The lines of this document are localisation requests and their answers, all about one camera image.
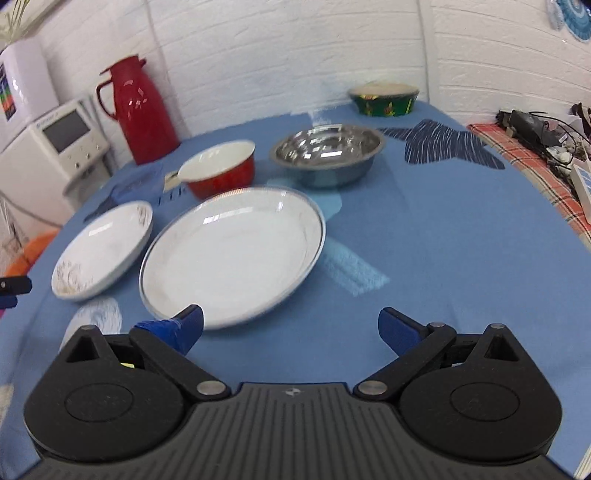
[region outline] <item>red checkered cloth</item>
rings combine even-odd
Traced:
[[[511,165],[534,184],[544,197],[560,212],[579,239],[591,251],[591,225],[587,223],[580,203],[569,188],[546,166],[537,154],[528,150],[494,124],[473,124],[467,129],[497,150]]]

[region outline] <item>white machine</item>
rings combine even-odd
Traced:
[[[109,143],[78,101],[59,106],[26,127],[0,154],[0,191],[35,215],[60,225],[110,178]],[[9,205],[33,238],[51,227]]]
[[[27,125],[59,106],[36,38],[19,40],[0,53],[0,100],[0,152]]]

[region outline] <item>cable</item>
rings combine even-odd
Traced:
[[[571,128],[572,130],[574,130],[575,132],[577,132],[579,134],[579,136],[581,138],[583,138],[589,145],[591,145],[591,141],[589,141],[589,139],[587,138],[586,135],[583,135],[582,133],[576,131],[573,127],[571,127],[567,122],[565,122],[564,120],[561,120],[560,118],[556,118],[553,116],[548,116],[548,115],[539,115],[540,113],[547,113],[547,112],[539,112],[539,111],[533,111],[533,112],[528,112],[530,115],[536,116],[538,118],[549,118],[550,120],[554,120],[556,122],[559,122],[561,124],[565,124],[567,127]],[[576,147],[577,142],[574,140],[574,137],[570,134],[570,132],[568,130],[566,130],[565,128],[563,128],[564,132],[570,137],[570,139],[573,141],[574,146]]]
[[[45,223],[46,225],[49,225],[49,226],[52,226],[55,228],[62,228],[63,227],[63,225],[60,225],[59,223],[54,223],[50,220],[45,220],[44,218],[42,218],[38,215],[35,215],[32,212],[29,212],[29,210],[24,209],[20,205],[17,205],[2,190],[0,190],[0,197],[2,197],[4,200],[6,200],[7,204],[11,205],[13,208],[18,210],[19,212],[24,213],[25,215],[37,220],[38,222]]]
[[[544,128],[545,128],[545,129],[546,129],[548,132],[551,132],[551,131],[550,131],[550,124],[549,124],[548,122],[544,122]],[[574,138],[573,138],[573,137],[570,137],[570,138],[571,138],[571,140],[573,141],[573,143],[576,145],[576,143],[575,143],[575,141],[574,141]],[[555,157],[553,153],[549,153],[549,155],[550,155],[550,157],[552,158],[552,160],[554,160],[554,162],[555,162],[557,165],[559,165],[559,166],[561,166],[561,167],[564,167],[564,168],[568,168],[568,167],[569,167],[569,165],[570,165],[570,164],[573,162],[573,157],[574,157],[574,155],[573,155],[573,154],[570,154],[570,157],[571,157],[571,159],[570,159],[569,161],[567,161],[567,162],[563,162],[563,161],[560,159],[560,156],[558,156],[558,157]]]

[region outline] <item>green bowl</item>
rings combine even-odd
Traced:
[[[413,111],[418,89],[398,83],[372,82],[350,90],[349,96],[363,115],[400,116]]]

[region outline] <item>thermos handle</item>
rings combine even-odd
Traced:
[[[109,111],[107,111],[107,109],[105,108],[105,104],[103,103],[103,100],[100,98],[100,90],[107,86],[108,84],[113,83],[113,79],[109,79],[106,82],[100,83],[99,86],[96,88],[96,97],[99,101],[99,105],[100,107],[103,109],[103,111],[109,115],[113,120],[117,121],[117,117],[115,116],[114,113],[110,113]]]

